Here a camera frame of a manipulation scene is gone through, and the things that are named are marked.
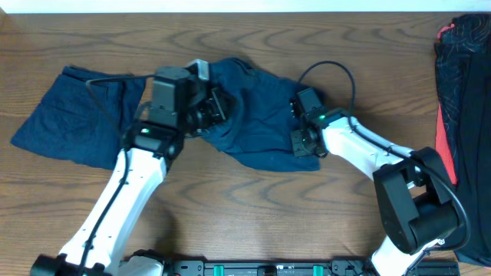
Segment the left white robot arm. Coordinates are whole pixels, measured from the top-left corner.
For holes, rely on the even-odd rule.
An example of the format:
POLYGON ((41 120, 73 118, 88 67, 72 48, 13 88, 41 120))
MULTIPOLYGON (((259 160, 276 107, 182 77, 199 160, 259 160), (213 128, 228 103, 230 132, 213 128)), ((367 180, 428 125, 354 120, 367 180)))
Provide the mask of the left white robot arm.
POLYGON ((141 212, 183 149, 197 136, 225 123, 236 99, 218 87, 163 92, 154 89, 124 134, 114 171, 84 224, 56 257, 39 255, 32 275, 168 275, 172 268, 152 251, 123 259, 141 212))

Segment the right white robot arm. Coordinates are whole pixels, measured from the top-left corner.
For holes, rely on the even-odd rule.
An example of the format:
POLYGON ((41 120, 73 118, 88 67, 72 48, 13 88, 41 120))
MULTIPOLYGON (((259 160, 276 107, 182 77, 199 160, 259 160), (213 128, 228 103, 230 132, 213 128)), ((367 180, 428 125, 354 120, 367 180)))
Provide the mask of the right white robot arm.
POLYGON ((441 250, 439 242, 461 228, 470 235, 463 204, 450 187, 439 154, 394 144, 370 131, 346 110, 294 108, 299 128, 292 131, 295 156, 339 156, 374 182, 386 236, 370 258, 369 275, 407 275, 425 254, 441 250))

